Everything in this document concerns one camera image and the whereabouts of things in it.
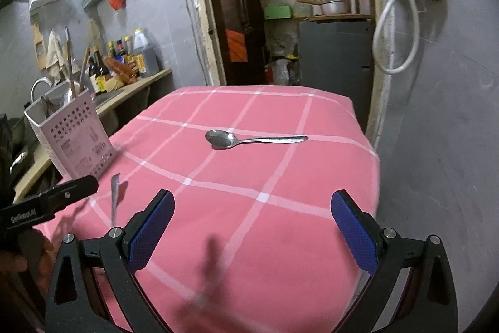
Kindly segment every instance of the hose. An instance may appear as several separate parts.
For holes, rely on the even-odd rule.
[[[414,57],[416,57],[416,53],[418,52],[418,45],[419,45],[419,35],[420,35],[420,28],[419,28],[419,17],[418,17],[418,10],[416,7],[416,0],[409,0],[409,4],[411,6],[411,12],[412,12],[412,19],[414,23],[414,30],[412,34],[412,47],[411,47],[411,52],[409,53],[408,57],[406,60],[401,63],[397,68],[386,68],[382,63],[381,63],[381,58],[379,56],[379,49],[378,49],[378,43],[379,43],[379,38],[381,35],[381,30],[383,29],[383,26],[385,25],[386,18],[388,16],[388,13],[390,13],[390,9],[393,8],[393,4],[395,3],[395,0],[388,0],[385,8],[383,9],[383,13],[381,13],[381,16],[379,18],[378,24],[376,25],[376,29],[374,30],[374,37],[373,37],[373,45],[372,45],[372,51],[373,51],[373,56],[374,56],[374,62],[376,63],[377,67],[383,71],[385,74],[388,75],[394,75],[401,73],[402,71],[406,70],[411,63],[414,60]]]

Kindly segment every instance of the blue gripper pad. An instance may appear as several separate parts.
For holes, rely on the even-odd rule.
[[[175,210],[170,191],[161,190],[147,208],[136,213],[125,227],[124,254],[131,272],[144,268],[163,236]]]
[[[372,277],[378,268],[376,244],[339,191],[335,192],[331,199],[331,213],[357,265],[361,270],[368,271]]]

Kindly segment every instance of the gray tiled wall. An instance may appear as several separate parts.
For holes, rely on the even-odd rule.
[[[499,0],[424,5],[418,57],[392,81],[378,221],[406,237],[443,239],[462,331],[499,279]],[[402,0],[396,61],[411,35]]]
[[[188,1],[198,36],[198,15],[193,0]],[[38,20],[46,45],[51,29],[63,38],[63,29],[67,25],[75,56],[81,60],[88,39],[89,16],[98,18],[105,40],[133,35],[136,27],[142,27],[148,31],[156,46],[161,66],[172,68],[175,88],[205,83],[184,0],[127,0],[126,8],[120,11],[114,11],[103,0],[96,9],[87,13],[82,9],[81,2],[58,1],[40,9]],[[31,85],[41,75],[32,43],[28,6],[12,3],[0,10],[0,86],[3,93],[9,96],[0,101],[0,112],[6,112],[10,117],[22,115]],[[199,52],[204,61],[204,51],[200,48]],[[165,84],[163,94],[170,90],[170,82]]]

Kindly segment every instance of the spoon handle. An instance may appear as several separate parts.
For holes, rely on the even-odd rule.
[[[299,143],[308,140],[308,136],[290,136],[290,137],[260,137],[257,139],[244,139],[240,140],[238,144],[242,143],[281,143],[291,144]]]

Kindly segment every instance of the checkered tablecloth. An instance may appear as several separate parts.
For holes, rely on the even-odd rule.
[[[309,140],[215,151],[209,129]],[[67,232],[108,231],[110,178],[119,172],[128,185],[118,226],[160,189],[175,196],[172,221],[136,275],[176,332],[331,332],[360,275],[331,217],[331,195],[345,189],[370,213],[378,203],[378,158],[349,99],[303,87],[182,88],[111,142],[119,156],[98,193],[42,225],[56,244]]]

